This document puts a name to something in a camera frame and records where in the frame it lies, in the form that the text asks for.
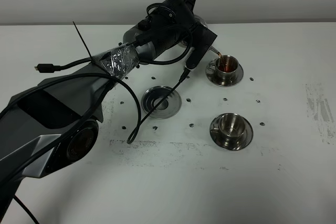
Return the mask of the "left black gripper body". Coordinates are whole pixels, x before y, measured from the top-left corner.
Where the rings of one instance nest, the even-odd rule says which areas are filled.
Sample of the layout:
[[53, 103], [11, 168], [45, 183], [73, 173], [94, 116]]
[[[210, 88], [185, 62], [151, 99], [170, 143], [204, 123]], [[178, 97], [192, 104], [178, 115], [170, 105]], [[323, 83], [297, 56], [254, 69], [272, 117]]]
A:
[[147, 17], [141, 21], [141, 32], [151, 40], [141, 46], [142, 56], [159, 56], [180, 43], [190, 42], [195, 27], [193, 9], [196, 0], [165, 0], [146, 8]]

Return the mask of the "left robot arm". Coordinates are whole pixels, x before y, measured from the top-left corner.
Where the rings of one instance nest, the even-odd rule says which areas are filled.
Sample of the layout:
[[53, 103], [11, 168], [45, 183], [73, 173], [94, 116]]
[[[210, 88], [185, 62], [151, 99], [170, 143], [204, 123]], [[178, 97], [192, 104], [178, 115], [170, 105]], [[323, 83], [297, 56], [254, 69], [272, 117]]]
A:
[[[187, 60], [184, 72], [203, 54], [197, 40], [202, 25], [194, 16], [196, 0], [165, 0], [147, 7], [147, 16], [124, 34], [116, 48], [79, 60], [82, 68], [48, 78], [11, 97], [1, 112], [1, 214], [26, 177], [41, 178], [80, 159], [95, 144], [103, 121], [102, 101], [140, 64], [170, 65]], [[179, 58], [157, 57], [180, 42]]]

